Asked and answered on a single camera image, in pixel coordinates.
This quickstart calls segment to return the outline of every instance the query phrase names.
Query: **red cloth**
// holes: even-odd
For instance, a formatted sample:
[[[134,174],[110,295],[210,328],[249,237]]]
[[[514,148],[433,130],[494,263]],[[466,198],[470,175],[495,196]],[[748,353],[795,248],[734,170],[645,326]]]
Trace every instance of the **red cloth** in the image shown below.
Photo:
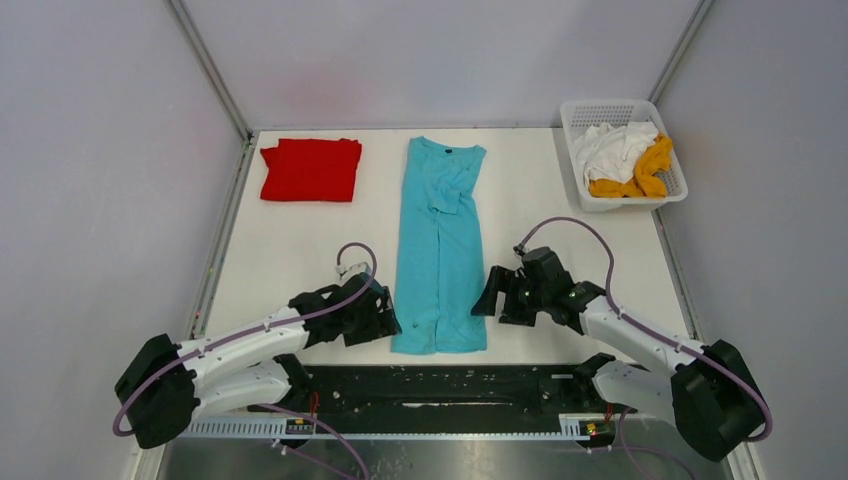
[[[362,144],[356,140],[281,138],[259,150],[268,176],[259,198],[275,202],[350,202]]]

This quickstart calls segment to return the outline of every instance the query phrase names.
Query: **plastic basket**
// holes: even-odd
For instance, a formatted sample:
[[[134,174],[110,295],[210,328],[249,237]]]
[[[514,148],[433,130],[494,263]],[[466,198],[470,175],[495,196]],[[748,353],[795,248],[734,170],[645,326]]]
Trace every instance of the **plastic basket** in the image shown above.
[[[672,149],[671,170],[657,174],[665,184],[668,196],[665,198],[598,198],[589,194],[583,183],[583,171],[574,160],[574,140],[586,133],[592,125],[607,122],[613,127],[627,125],[628,122],[652,121],[657,129],[668,135],[662,123],[657,108],[647,100],[601,99],[574,100],[565,102],[560,107],[562,126],[565,131],[565,141],[568,146],[568,156],[571,158],[571,169],[577,186],[580,208],[587,212],[603,212],[625,205],[635,205],[645,209],[654,209],[668,202],[679,202],[686,198],[689,188],[680,170],[677,155]]]

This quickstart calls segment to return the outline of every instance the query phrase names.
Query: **wall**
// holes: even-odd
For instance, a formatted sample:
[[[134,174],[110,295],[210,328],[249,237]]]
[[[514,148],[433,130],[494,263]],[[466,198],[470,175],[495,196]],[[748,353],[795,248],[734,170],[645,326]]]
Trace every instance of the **wall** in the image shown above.
[[[842,0],[716,2],[659,104],[690,189],[663,216],[706,336],[772,408],[770,480],[848,469],[846,25]]]
[[[648,95],[697,0],[187,0],[253,128],[550,126]]]
[[[164,1],[0,7],[0,478],[116,479],[112,388],[182,335],[240,148]]]

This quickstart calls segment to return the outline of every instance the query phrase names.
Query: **turquoise garment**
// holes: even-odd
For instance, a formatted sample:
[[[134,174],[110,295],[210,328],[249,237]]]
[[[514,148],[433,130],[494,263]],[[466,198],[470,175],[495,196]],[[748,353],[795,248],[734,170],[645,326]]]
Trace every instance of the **turquoise garment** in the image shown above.
[[[427,354],[486,349],[483,240],[471,192],[486,150],[424,137],[409,142],[400,210],[395,313],[403,333],[392,351]]]

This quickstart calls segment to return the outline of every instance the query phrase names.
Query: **robotic arm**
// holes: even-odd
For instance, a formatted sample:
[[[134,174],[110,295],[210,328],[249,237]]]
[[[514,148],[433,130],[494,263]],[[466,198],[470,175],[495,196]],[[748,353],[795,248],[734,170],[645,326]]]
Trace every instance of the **robotic arm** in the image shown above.
[[[274,322],[319,312],[352,297],[369,278],[356,268],[342,275],[341,285],[301,293],[287,306],[238,331],[178,344],[167,334],[148,340],[115,385],[122,404],[163,366],[203,351],[207,344],[221,346],[171,369],[130,406],[127,418],[139,446],[152,448],[172,440],[202,416],[286,400],[291,394],[290,376],[302,371],[287,354],[331,342],[339,335],[349,347],[398,333],[389,290],[376,281],[344,308],[309,322],[270,328]]]
[[[471,311],[473,315],[493,316],[498,293],[503,292],[506,298],[500,323],[534,326],[536,314],[545,312],[557,324],[635,359],[644,369],[597,354],[578,368],[576,376],[585,380],[586,393],[674,425],[707,459],[723,459],[763,424],[763,413],[749,395],[714,368],[681,352],[685,347],[703,352],[759,393],[745,361],[732,345],[724,341],[704,345],[640,321],[674,339],[677,346],[660,343],[613,311],[604,289],[590,282],[573,282],[550,248],[529,252],[517,248],[516,252],[522,266],[515,271],[492,267],[486,288]]]

